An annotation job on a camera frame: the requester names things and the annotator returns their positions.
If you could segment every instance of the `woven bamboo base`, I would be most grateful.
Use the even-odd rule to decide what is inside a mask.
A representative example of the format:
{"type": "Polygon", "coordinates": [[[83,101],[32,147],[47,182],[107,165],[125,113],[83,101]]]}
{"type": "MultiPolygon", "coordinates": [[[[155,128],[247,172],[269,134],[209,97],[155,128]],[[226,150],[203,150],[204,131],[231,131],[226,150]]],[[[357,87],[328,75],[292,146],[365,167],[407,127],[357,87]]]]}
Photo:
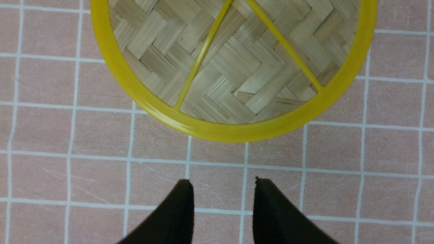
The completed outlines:
{"type": "MultiPolygon", "coordinates": [[[[342,66],[359,0],[256,0],[318,81],[342,66]]],[[[175,105],[224,0],[109,0],[114,35],[132,71],[175,105]]],[[[317,94],[246,0],[234,0],[181,105],[217,123],[247,124],[288,113],[317,94]]]]}

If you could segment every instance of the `pink tile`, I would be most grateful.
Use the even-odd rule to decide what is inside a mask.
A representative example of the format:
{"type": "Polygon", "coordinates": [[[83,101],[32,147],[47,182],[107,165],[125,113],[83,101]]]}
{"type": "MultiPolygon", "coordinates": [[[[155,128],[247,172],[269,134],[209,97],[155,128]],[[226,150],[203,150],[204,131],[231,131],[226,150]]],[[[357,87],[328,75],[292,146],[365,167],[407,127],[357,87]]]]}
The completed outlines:
{"type": "Polygon", "coordinates": [[[304,214],[355,218],[359,186],[358,175],[307,173],[304,214]]]}
{"type": "Polygon", "coordinates": [[[177,132],[150,115],[136,114],[133,156],[186,160],[188,136],[177,132]]]}
{"type": "Polygon", "coordinates": [[[376,33],[371,45],[370,76],[422,79],[425,42],[425,36],[376,33]]]}
{"type": "Polygon", "coordinates": [[[416,244],[434,243],[434,228],[427,226],[416,226],[416,244]]]}
{"type": "Polygon", "coordinates": [[[434,175],[434,132],[423,132],[422,148],[422,174],[434,175]]]}
{"type": "Polygon", "coordinates": [[[313,220],[313,223],[339,243],[354,243],[354,222],[313,220]]]}
{"type": "Polygon", "coordinates": [[[424,113],[425,128],[426,127],[434,128],[434,96],[431,96],[430,94],[434,94],[434,84],[427,84],[427,96],[425,98],[425,113],[424,113]]]}
{"type": "Polygon", "coordinates": [[[353,84],[348,88],[344,95],[342,95],[337,102],[315,120],[362,123],[364,94],[365,81],[354,80],[353,84]]]}
{"type": "Polygon", "coordinates": [[[7,154],[0,154],[0,198],[7,197],[8,188],[7,154]]]}
{"type": "Polygon", "coordinates": [[[92,19],[90,14],[83,14],[83,26],[81,36],[80,57],[89,59],[102,59],[98,44],[96,44],[95,33],[93,32],[92,19]]]}
{"type": "Polygon", "coordinates": [[[16,53],[20,11],[18,9],[0,9],[0,53],[16,53]]]}
{"type": "Polygon", "coordinates": [[[19,102],[72,105],[76,63],[21,59],[19,102]]]}
{"type": "Polygon", "coordinates": [[[434,180],[423,179],[418,203],[418,221],[434,222],[434,180]]]}
{"type": "Polygon", "coordinates": [[[157,206],[184,177],[182,164],[131,163],[130,204],[157,206]]]}
{"type": "Polygon", "coordinates": [[[329,125],[307,128],[308,168],[360,170],[361,128],[329,125]]]}
{"type": "Polygon", "coordinates": [[[128,210],[128,233],[138,227],[151,214],[151,210],[128,210]]]}
{"type": "Polygon", "coordinates": [[[72,110],[18,107],[12,149],[67,153],[72,110]]]}
{"type": "Polygon", "coordinates": [[[126,157],[131,114],[77,111],[73,154],[126,157]]]}
{"type": "Polygon", "coordinates": [[[256,187],[255,177],[257,176],[259,178],[272,180],[292,204],[294,204],[296,207],[299,206],[302,176],[301,172],[250,168],[247,174],[246,211],[253,211],[256,187]]]}
{"type": "Polygon", "coordinates": [[[7,203],[0,202],[0,244],[5,242],[7,203]]]}
{"type": "Polygon", "coordinates": [[[220,143],[191,140],[191,160],[201,162],[244,163],[244,143],[220,143]]]}
{"type": "Polygon", "coordinates": [[[105,63],[81,63],[79,77],[79,106],[131,109],[131,98],[116,82],[105,63]]]}
{"type": "Polygon", "coordinates": [[[0,4],[20,4],[20,0],[0,0],[0,4]]]}
{"type": "Polygon", "coordinates": [[[0,82],[2,84],[2,88],[0,89],[0,101],[13,101],[15,88],[15,62],[15,58],[0,57],[0,82]]]}
{"type": "Polygon", "coordinates": [[[360,217],[411,221],[417,187],[415,178],[365,176],[360,217]]]}
{"type": "Polygon", "coordinates": [[[382,0],[378,3],[377,29],[427,30],[426,0],[382,0]]]}
{"type": "Polygon", "coordinates": [[[422,84],[370,81],[368,124],[419,127],[422,84]]]}
{"type": "Polygon", "coordinates": [[[70,207],[69,244],[117,243],[123,228],[123,209],[70,207]]]}
{"type": "Polygon", "coordinates": [[[0,106],[0,150],[7,150],[12,129],[13,106],[0,106]]]}
{"type": "Polygon", "coordinates": [[[83,0],[83,9],[85,10],[90,9],[90,0],[83,0]]]}
{"type": "Polygon", "coordinates": [[[417,174],[418,137],[418,131],[366,129],[365,170],[417,174]]]}
{"type": "Polygon", "coordinates": [[[255,244],[253,240],[253,216],[244,216],[243,244],[255,244]]]}
{"type": "MultiPolygon", "coordinates": [[[[433,22],[433,24],[431,24],[431,28],[434,28],[434,18],[432,18],[431,20],[433,22]]],[[[430,51],[429,51],[430,55],[429,55],[429,64],[428,64],[428,78],[433,80],[434,79],[434,37],[431,36],[431,41],[430,41],[430,51]]]]}
{"type": "Polygon", "coordinates": [[[194,214],[193,243],[238,243],[239,235],[239,215],[194,214]]]}
{"type": "Polygon", "coordinates": [[[124,204],[126,177],[126,162],[73,158],[71,159],[71,200],[124,204]]]}
{"type": "Polygon", "coordinates": [[[12,197],[66,201],[66,158],[12,155],[12,197]]]}
{"type": "Polygon", "coordinates": [[[249,164],[302,166],[303,128],[273,139],[249,144],[249,164]]]}
{"type": "Polygon", "coordinates": [[[25,10],[22,53],[75,57],[78,19],[78,13],[25,10]]]}
{"type": "Polygon", "coordinates": [[[12,203],[9,243],[58,244],[65,237],[65,206],[12,203]]]}
{"type": "Polygon", "coordinates": [[[411,225],[360,223],[358,242],[408,244],[411,243],[411,225]]]}
{"type": "Polygon", "coordinates": [[[190,166],[194,206],[241,210],[243,168],[190,166]]]}
{"type": "Polygon", "coordinates": [[[80,0],[24,0],[28,6],[78,9],[80,0]]]}
{"type": "Polygon", "coordinates": [[[362,64],[362,67],[360,68],[360,70],[358,71],[358,76],[365,76],[366,75],[366,60],[364,61],[364,63],[362,64]]]}

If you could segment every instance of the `white grout line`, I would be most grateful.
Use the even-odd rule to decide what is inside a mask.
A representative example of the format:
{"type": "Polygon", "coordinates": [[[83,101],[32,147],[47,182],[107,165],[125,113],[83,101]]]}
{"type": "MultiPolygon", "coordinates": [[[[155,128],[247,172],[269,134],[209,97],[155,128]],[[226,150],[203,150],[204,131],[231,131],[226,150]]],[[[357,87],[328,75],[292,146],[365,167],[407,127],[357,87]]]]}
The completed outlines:
{"type": "MultiPolygon", "coordinates": [[[[39,200],[39,199],[25,199],[25,198],[0,198],[0,202],[12,202],[12,203],[25,203],[25,204],[46,204],[46,205],[58,205],[85,208],[104,208],[104,209],[136,209],[136,210],[155,210],[157,206],[146,205],[129,205],[124,204],[100,204],[100,203],[87,203],[76,201],[52,201],[52,200],[39,200]]],[[[227,209],[214,209],[214,208],[195,208],[197,213],[212,213],[212,214],[231,214],[231,215],[252,215],[252,211],[239,211],[239,210],[227,210],[227,209]]],[[[379,220],[379,219],[367,219],[367,218],[345,218],[345,217],[333,217],[333,216],[320,216],[320,215],[308,215],[311,220],[323,220],[323,221],[338,221],[338,222],[360,222],[360,223],[373,223],[373,224],[391,224],[391,225],[413,225],[413,221],[396,221],[396,220],[379,220]]],[[[429,226],[434,227],[433,222],[416,222],[417,226],[429,226]]]]}
{"type": "MultiPolygon", "coordinates": [[[[136,103],[132,102],[132,111],[131,113],[131,123],[130,123],[130,141],[129,141],[129,147],[128,147],[128,158],[132,158],[132,152],[133,152],[133,144],[134,144],[134,128],[135,128],[135,110],[136,110],[136,103]]],[[[126,190],[125,190],[125,209],[124,209],[124,230],[123,235],[124,237],[127,236],[128,231],[128,206],[130,204],[130,187],[131,187],[131,160],[127,161],[127,184],[126,184],[126,190]]]]}
{"type": "MultiPolygon", "coordinates": [[[[20,7],[24,6],[24,0],[20,0],[20,7]]],[[[23,27],[24,27],[24,12],[20,10],[20,25],[18,29],[18,47],[17,54],[21,54],[21,48],[23,45],[23,27]]],[[[10,130],[9,140],[7,142],[7,195],[9,198],[12,198],[12,141],[15,134],[16,128],[16,116],[18,112],[18,86],[20,85],[20,58],[17,57],[15,60],[15,77],[14,77],[14,90],[13,90],[13,115],[12,115],[12,126],[10,130]]],[[[6,227],[5,227],[5,244],[9,244],[10,238],[10,225],[11,225],[11,205],[12,203],[9,201],[6,206],[6,227]]]]}
{"type": "Polygon", "coordinates": [[[429,79],[403,79],[393,77],[379,77],[379,76],[356,76],[355,79],[369,79],[376,81],[388,81],[388,82],[403,82],[403,83],[432,83],[429,79]]]}
{"type": "Polygon", "coordinates": [[[105,63],[103,59],[85,59],[77,57],[62,57],[62,56],[48,56],[48,55],[34,55],[34,54],[17,54],[17,53],[0,53],[0,57],[10,57],[10,58],[25,58],[25,59],[46,59],[46,60],[57,60],[57,61],[80,61],[83,63],[105,63]]]}
{"type": "MultiPolygon", "coordinates": [[[[80,0],[80,10],[83,9],[83,0],[80,0]]],[[[80,58],[81,51],[81,37],[82,37],[82,24],[83,24],[83,14],[79,14],[79,22],[78,22],[78,32],[77,32],[77,47],[76,47],[76,70],[74,75],[74,103],[72,108],[72,117],[71,117],[71,136],[69,138],[69,148],[68,148],[68,157],[66,158],[66,175],[67,175],[67,203],[65,210],[65,237],[64,244],[68,244],[69,242],[69,211],[70,211],[70,202],[71,202],[71,191],[72,191],[72,183],[71,183],[71,155],[72,148],[74,145],[74,135],[75,135],[75,126],[76,126],[76,115],[77,115],[77,100],[78,100],[78,90],[79,90],[79,75],[80,75],[80,62],[78,58],[80,58]]]]}
{"type": "Polygon", "coordinates": [[[39,11],[49,11],[49,12],[62,12],[62,13],[90,13],[90,10],[83,9],[67,9],[67,8],[51,8],[51,7],[40,7],[40,6],[27,6],[27,5],[16,5],[16,4],[0,4],[0,8],[12,8],[20,10],[39,10],[39,11]]]}
{"type": "MultiPolygon", "coordinates": [[[[427,40],[426,40],[426,49],[425,49],[425,63],[424,63],[424,79],[427,80],[428,78],[428,69],[429,69],[429,62],[430,62],[430,45],[431,45],[431,7],[432,7],[432,1],[428,0],[428,7],[427,7],[427,40]]],[[[424,115],[425,115],[425,100],[427,95],[427,84],[424,83],[422,86],[422,99],[421,99],[421,118],[419,121],[419,136],[418,136],[418,142],[419,142],[419,165],[418,165],[418,188],[416,189],[416,194],[414,195],[414,207],[413,207],[413,226],[411,228],[411,244],[416,243],[416,223],[418,221],[418,207],[419,207],[419,197],[421,194],[421,188],[422,188],[422,167],[423,167],[423,127],[424,127],[424,115]]]]}
{"type": "MultiPolygon", "coordinates": [[[[13,106],[14,102],[3,102],[0,101],[0,105],[13,106]]],[[[30,107],[30,108],[46,108],[46,109],[75,109],[81,111],[95,111],[95,112],[115,112],[115,113],[136,113],[136,114],[148,114],[143,110],[133,111],[130,109],[113,109],[113,108],[103,108],[103,107],[88,107],[88,106],[70,106],[70,105],[53,105],[53,104],[43,104],[43,103],[30,103],[30,102],[17,102],[19,107],[30,107]]]]}
{"type": "Polygon", "coordinates": [[[249,164],[249,143],[244,146],[244,171],[243,171],[243,188],[241,190],[241,214],[240,214],[240,235],[239,244],[243,244],[244,237],[244,211],[246,206],[246,191],[247,191],[247,168],[249,164]]]}
{"type": "MultiPolygon", "coordinates": [[[[32,156],[45,156],[45,157],[55,157],[55,158],[66,158],[67,154],[61,153],[48,153],[48,152],[28,152],[28,151],[12,151],[12,154],[17,155],[32,155],[32,156]]],[[[164,160],[164,159],[149,159],[149,158],[127,158],[127,157],[109,157],[109,156],[95,156],[95,155],[69,155],[71,158],[79,159],[91,159],[91,160],[108,160],[108,161],[128,161],[136,163],[163,163],[163,164],[186,164],[186,161],[182,160],[164,160]]],[[[214,162],[190,162],[191,165],[203,165],[203,166],[218,166],[218,167],[234,167],[234,168],[244,168],[244,164],[233,164],[233,163],[214,163],[214,162]]],[[[319,169],[319,168],[295,168],[295,167],[285,167],[285,166],[272,166],[272,165],[247,165],[248,168],[259,168],[259,169],[269,169],[269,170],[283,170],[283,171],[299,171],[313,173],[324,173],[324,174],[341,174],[341,175],[362,175],[360,171],[345,171],[345,170],[332,170],[332,169],[319,169]]],[[[383,176],[383,177],[397,177],[397,178],[419,178],[419,175],[412,174],[397,174],[397,173],[383,173],[383,172],[363,172],[365,175],[369,176],[383,176]]],[[[422,175],[423,179],[434,179],[434,175],[422,175]]]]}
{"type": "Polygon", "coordinates": [[[191,135],[188,136],[188,143],[187,143],[187,162],[185,164],[185,178],[190,179],[190,160],[191,160],[191,140],[193,138],[191,135]]]}
{"type": "Polygon", "coordinates": [[[375,33],[385,33],[385,34],[401,34],[401,35],[419,35],[425,36],[427,32],[425,31],[409,31],[409,30],[381,30],[375,29],[375,33]]]}
{"type": "MultiPolygon", "coordinates": [[[[366,56],[366,77],[369,76],[369,68],[371,65],[371,49],[368,51],[368,55],[366,56]]],[[[358,196],[357,196],[357,210],[356,210],[356,219],[360,219],[360,212],[362,209],[362,196],[363,196],[363,186],[365,185],[365,138],[366,138],[366,121],[368,117],[368,92],[369,92],[369,79],[365,79],[365,90],[363,94],[363,120],[362,120],[362,136],[360,139],[360,185],[358,188],[358,196]]],[[[358,244],[358,229],[359,229],[359,221],[355,223],[354,229],[354,243],[358,244]]]]}
{"type": "Polygon", "coordinates": [[[303,212],[303,201],[304,201],[304,187],[306,184],[306,157],[307,157],[307,125],[303,127],[303,149],[302,149],[302,176],[300,183],[300,201],[299,201],[299,210],[303,212]]]}
{"type": "MultiPolygon", "coordinates": [[[[342,122],[326,122],[326,121],[311,121],[310,125],[330,125],[330,126],[344,126],[344,127],[359,127],[371,129],[393,129],[393,130],[410,130],[420,131],[421,128],[413,126],[399,126],[399,125],[374,125],[374,124],[359,124],[359,123],[342,123],[342,122]]],[[[434,131],[434,128],[422,128],[422,131],[434,131]]]]}

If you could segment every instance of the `tiled floor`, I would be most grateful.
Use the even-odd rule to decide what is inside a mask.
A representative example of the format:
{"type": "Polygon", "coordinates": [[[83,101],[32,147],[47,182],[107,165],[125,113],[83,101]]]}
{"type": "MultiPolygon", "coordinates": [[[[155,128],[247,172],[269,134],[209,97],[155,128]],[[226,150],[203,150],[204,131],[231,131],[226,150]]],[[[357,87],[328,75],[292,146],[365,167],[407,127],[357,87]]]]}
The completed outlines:
{"type": "Polygon", "coordinates": [[[249,244],[256,175],[342,243],[434,243],[431,0],[379,0],[346,94],[303,128],[237,145],[137,108],[101,59],[88,4],[0,0],[0,244],[115,243],[184,177],[194,243],[249,244]]]}

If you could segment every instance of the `yellow plastic rim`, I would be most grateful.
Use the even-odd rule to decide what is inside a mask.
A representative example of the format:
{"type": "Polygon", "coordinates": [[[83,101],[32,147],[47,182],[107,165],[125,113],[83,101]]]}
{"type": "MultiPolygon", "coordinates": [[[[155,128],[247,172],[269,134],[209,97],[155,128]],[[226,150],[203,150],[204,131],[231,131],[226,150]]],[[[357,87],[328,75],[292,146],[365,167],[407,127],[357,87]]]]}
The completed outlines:
{"type": "Polygon", "coordinates": [[[108,0],[91,0],[92,23],[101,54],[125,92],[160,122],[191,136],[218,142],[250,142],[285,134],[328,109],[350,86],[368,53],[374,35],[377,0],[361,0],[357,33],[341,69],[321,92],[303,106],[266,121],[229,125],[203,121],[167,105],[131,71],[119,50],[110,23],[108,0]]]}

